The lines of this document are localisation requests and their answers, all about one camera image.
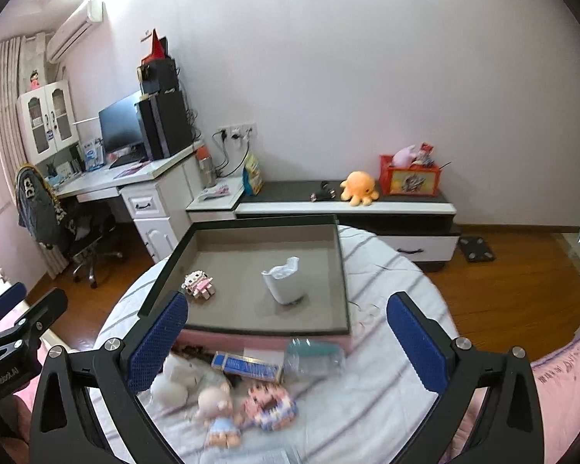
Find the beige curtain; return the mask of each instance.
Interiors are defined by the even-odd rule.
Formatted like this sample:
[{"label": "beige curtain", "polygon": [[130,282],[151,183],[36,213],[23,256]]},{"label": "beige curtain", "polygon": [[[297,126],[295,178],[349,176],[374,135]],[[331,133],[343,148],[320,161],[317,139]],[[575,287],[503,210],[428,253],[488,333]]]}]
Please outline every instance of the beige curtain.
[{"label": "beige curtain", "polygon": [[[15,202],[15,178],[20,166],[26,162],[22,136],[17,120],[17,97],[19,97],[19,68],[25,37],[12,38],[0,43],[0,162],[13,203]],[[68,265],[56,247],[52,250],[37,245],[54,279]]]}]

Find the silver bolt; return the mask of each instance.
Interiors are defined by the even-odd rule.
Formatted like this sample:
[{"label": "silver bolt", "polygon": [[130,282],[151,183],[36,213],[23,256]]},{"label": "silver bolt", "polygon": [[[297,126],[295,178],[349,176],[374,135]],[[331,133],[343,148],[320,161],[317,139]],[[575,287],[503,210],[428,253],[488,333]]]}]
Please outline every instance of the silver bolt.
[{"label": "silver bolt", "polygon": [[473,346],[473,343],[468,340],[464,336],[459,336],[455,339],[455,345],[458,346],[458,349],[462,349],[463,351],[467,351]]},{"label": "silver bolt", "polygon": [[516,356],[516,358],[522,359],[524,356],[526,356],[526,351],[522,347],[515,346],[512,349],[512,354]]},{"label": "silver bolt", "polygon": [[107,351],[115,351],[120,346],[121,346],[120,338],[110,338],[104,344],[105,350]]},{"label": "silver bolt", "polygon": [[49,356],[50,356],[50,358],[57,358],[61,354],[62,354],[62,347],[60,347],[59,345],[54,345],[49,350]]}]

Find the monitor screen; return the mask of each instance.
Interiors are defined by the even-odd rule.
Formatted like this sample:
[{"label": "monitor screen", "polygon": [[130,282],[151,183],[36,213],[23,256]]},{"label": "monitor screen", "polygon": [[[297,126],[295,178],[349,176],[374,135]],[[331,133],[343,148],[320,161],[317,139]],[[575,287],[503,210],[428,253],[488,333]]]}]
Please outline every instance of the monitor screen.
[{"label": "monitor screen", "polygon": [[103,147],[107,153],[144,142],[136,105],[140,95],[135,92],[99,112]]}]

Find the striped tablecloth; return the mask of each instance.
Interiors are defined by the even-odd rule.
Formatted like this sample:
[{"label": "striped tablecloth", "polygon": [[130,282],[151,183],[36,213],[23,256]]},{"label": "striped tablecloth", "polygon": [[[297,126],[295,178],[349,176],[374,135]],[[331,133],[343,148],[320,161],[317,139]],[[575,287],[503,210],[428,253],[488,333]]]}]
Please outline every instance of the striped tablecloth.
[{"label": "striped tablecloth", "polygon": [[[346,360],[345,372],[339,377],[286,384],[297,400],[296,422],[276,433],[248,429],[243,432],[242,444],[289,444],[305,463],[388,463],[435,400],[435,395],[422,386],[387,325],[388,297],[396,291],[406,291],[421,311],[436,319],[451,337],[457,333],[440,293],[415,264],[372,233],[340,226],[339,236],[348,297],[356,304],[350,305],[353,350]],[[97,337],[96,348],[107,339],[122,338],[128,332],[164,264],[165,260],[150,268],[119,300]],[[218,382],[214,375],[207,374],[200,386]],[[220,452],[204,449],[206,429],[190,421],[197,394],[190,393],[186,406],[172,410],[145,404],[159,431],[189,464],[214,462]],[[101,394],[93,390],[91,397],[116,456],[133,462]]]}]

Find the red and white toy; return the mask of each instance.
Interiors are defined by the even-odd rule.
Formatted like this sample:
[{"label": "red and white toy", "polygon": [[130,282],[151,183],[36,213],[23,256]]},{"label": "red and white toy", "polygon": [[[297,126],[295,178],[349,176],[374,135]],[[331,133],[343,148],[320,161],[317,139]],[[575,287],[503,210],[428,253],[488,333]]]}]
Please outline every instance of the red and white toy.
[{"label": "red and white toy", "polygon": [[203,296],[208,300],[215,294],[215,287],[212,285],[212,277],[209,277],[203,270],[196,270],[185,277],[185,282],[181,289],[193,298]]}]

